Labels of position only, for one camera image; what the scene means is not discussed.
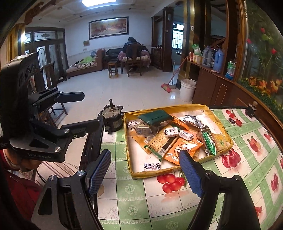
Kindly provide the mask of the person's left hand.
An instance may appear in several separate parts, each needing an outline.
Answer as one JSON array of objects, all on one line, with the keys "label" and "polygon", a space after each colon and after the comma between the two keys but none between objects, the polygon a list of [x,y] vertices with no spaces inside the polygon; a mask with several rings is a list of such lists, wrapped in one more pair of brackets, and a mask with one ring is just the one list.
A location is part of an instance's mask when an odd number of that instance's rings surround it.
[{"label": "person's left hand", "polygon": [[24,159],[12,149],[4,149],[3,154],[9,166],[16,171],[21,170],[22,172],[29,172],[31,170],[36,170],[42,163],[42,161],[39,160]]}]

